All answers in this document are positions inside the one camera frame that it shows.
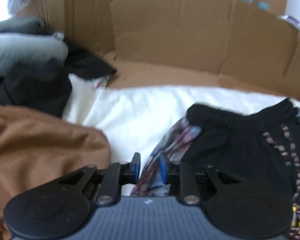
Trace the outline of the black skirt with floral lining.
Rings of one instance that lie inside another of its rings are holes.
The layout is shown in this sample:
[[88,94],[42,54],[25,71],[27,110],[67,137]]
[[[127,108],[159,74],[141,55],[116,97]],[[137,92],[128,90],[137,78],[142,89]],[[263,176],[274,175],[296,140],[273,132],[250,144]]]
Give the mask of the black skirt with floral lining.
[[159,141],[148,157],[133,196],[166,196],[159,155],[194,170],[212,165],[290,196],[291,239],[300,239],[300,109],[289,99],[252,115],[196,103]]

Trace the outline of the cream cartoon print bedsheet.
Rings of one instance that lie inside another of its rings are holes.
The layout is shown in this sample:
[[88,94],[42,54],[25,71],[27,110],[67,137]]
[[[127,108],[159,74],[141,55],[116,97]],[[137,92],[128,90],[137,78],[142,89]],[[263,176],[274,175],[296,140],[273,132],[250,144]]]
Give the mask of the cream cartoon print bedsheet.
[[[212,87],[92,89],[90,83],[75,75],[70,75],[70,81],[73,90],[63,118],[104,131],[114,162],[127,160],[134,152],[139,152],[142,171],[159,141],[196,103],[240,115],[252,115],[288,99]],[[289,100],[300,109],[300,101]]]

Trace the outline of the brown satin garment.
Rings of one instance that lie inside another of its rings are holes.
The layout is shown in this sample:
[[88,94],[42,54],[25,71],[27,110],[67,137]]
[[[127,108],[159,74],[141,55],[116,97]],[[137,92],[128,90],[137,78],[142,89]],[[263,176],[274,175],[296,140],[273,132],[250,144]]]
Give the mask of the brown satin garment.
[[0,105],[0,239],[10,239],[3,210],[14,196],[83,166],[111,163],[106,135],[26,107]]

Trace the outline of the black garment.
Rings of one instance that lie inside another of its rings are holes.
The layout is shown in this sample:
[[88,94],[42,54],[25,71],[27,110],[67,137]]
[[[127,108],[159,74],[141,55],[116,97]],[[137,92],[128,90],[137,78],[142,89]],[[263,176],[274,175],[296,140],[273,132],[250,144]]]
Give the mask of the black garment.
[[108,79],[115,68],[87,49],[67,40],[65,62],[19,60],[0,74],[0,105],[24,106],[61,117],[72,91],[69,74],[83,80]]

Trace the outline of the brown cardboard sheet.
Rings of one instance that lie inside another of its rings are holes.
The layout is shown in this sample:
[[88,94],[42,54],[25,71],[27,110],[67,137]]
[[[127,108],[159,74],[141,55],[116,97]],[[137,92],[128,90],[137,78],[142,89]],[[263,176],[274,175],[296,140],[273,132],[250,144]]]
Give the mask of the brown cardboard sheet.
[[113,63],[113,88],[181,83],[300,100],[300,31],[240,0],[31,0],[20,14]]

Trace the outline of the grey puffer jacket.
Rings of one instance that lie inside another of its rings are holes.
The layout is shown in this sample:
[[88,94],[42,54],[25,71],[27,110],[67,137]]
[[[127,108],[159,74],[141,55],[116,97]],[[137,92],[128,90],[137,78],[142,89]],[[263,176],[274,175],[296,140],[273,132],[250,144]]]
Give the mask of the grey puffer jacket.
[[44,22],[36,17],[15,17],[0,21],[0,77],[18,62],[43,63],[51,58],[64,62],[68,46],[64,34],[42,35]]

